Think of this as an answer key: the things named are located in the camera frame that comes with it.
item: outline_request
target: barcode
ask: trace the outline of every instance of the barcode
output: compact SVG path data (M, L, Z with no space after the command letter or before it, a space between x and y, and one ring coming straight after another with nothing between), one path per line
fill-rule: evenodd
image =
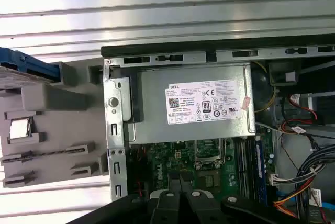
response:
M169 98L170 108L179 108L179 98Z

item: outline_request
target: power supply label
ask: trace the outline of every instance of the power supply label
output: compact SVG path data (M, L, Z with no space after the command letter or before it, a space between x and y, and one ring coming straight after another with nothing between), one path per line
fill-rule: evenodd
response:
M241 117L236 80L170 84L165 98L169 125Z

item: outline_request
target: yellow wire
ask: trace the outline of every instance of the yellow wire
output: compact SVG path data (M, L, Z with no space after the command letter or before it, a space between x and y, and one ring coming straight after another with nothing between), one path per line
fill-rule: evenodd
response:
M263 71L267 74L267 69L265 68L265 66L263 64L261 64L258 61L252 61L252 62L255 63L255 64L257 64L259 67L261 67L263 69ZM270 101L262 109L256 110L255 113L259 113L261 111L264 111L264 110L268 109L274 103L275 98L276 98L276 93L273 90L273 95L272 95Z
M261 64L260 62L258 61L252 61L253 63L257 64L259 67L261 67L263 69L263 71L267 74L267 69L264 67L263 64Z
M285 198L285 199L282 199L282 200L279 200L279 201L274 201L273 203L276 204L276 205L279 205L281 203L284 203L285 201L291 199L292 197L296 196L297 194L300 194L302 191L306 190L308 187L309 187L310 183L305 186L303 189L301 189L300 191L294 193L293 195L290 195L289 197Z
M259 113L260 111L264 111L264 110L268 109L274 103L275 98L276 98L276 93L275 93L275 91L273 91L273 95L272 95L270 101L266 104L266 106L262 109L255 110L255 113Z

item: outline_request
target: white label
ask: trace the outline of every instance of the white label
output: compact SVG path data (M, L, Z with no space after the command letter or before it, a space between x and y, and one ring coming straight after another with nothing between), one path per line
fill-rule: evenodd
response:
M165 98L169 125L241 117L235 80L170 84Z
M312 206L316 206L316 207L318 207L318 206L322 207L321 190L311 188L310 192L314 195L314 197L312 195L310 196L309 204L312 205Z
M291 127L292 130L294 130L296 133L305 133L306 131L299 127L299 126L295 126L295 127Z
M299 99L300 99L300 94L293 94L291 95L291 97L289 98L289 100L291 100L293 103L300 105L299 104Z

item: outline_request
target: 80 plus logo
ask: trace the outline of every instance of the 80 plus logo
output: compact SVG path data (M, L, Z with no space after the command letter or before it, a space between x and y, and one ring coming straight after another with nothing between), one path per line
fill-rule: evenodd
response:
M210 101L203 101L203 113L209 113L210 111Z

